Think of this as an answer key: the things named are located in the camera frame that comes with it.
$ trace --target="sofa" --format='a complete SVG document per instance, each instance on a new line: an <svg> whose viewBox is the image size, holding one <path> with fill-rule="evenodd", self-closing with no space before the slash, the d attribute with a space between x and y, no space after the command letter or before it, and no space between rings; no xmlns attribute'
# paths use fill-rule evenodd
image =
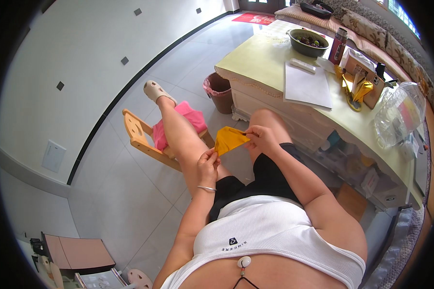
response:
<svg viewBox="0 0 434 289"><path fill-rule="evenodd" d="M386 65L386 70L400 82L412 81L420 84L423 95L428 99L434 113L434 83L426 70L415 60L402 44L383 27L350 9L340 7L329 20L321 19L301 10L299 4L275 12L275 18L334 37L342 27L348 33L348 45Z"/></svg>

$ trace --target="woman's leg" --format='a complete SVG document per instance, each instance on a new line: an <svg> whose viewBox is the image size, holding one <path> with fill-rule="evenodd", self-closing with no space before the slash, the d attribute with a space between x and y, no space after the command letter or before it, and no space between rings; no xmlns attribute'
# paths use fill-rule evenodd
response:
<svg viewBox="0 0 434 289"><path fill-rule="evenodd" d="M165 96L156 101L162 114L164 132L169 147L174 152L182 168L186 185L193 198L199 180L197 179L197 160L209 148L198 137L191 123L181 114L175 111L175 103ZM231 173L223 166L218 167L218 180Z"/></svg>
<svg viewBox="0 0 434 289"><path fill-rule="evenodd" d="M262 108L254 112L251 115L251 119L249 120L249 126L251 125L260 125L271 128L278 143L292 143L284 120L277 113L271 111L268 108ZM261 151L257 147L249 150L249 156L251 157L253 165L260 153Z"/></svg>

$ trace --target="red doormat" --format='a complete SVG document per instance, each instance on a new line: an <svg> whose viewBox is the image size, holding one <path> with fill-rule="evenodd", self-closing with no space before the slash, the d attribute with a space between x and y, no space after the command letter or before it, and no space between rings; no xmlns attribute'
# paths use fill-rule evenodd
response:
<svg viewBox="0 0 434 289"><path fill-rule="evenodd" d="M232 21L269 25L275 21L275 16L248 12L233 19Z"/></svg>

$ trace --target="trash bin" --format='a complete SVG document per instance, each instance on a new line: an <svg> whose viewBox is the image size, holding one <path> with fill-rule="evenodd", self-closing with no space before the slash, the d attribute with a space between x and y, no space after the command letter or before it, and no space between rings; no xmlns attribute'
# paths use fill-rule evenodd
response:
<svg viewBox="0 0 434 289"><path fill-rule="evenodd" d="M222 114L230 114L233 98L230 82L213 73L204 79L203 88L218 110Z"/></svg>

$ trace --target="door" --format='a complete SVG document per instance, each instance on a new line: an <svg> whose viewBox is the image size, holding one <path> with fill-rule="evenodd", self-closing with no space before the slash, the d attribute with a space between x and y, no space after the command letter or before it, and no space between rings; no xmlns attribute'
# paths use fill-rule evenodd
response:
<svg viewBox="0 0 434 289"><path fill-rule="evenodd" d="M286 3L289 6L290 2L290 0L239 0L241 11L255 11L268 14L274 14L275 11L285 8Z"/></svg>

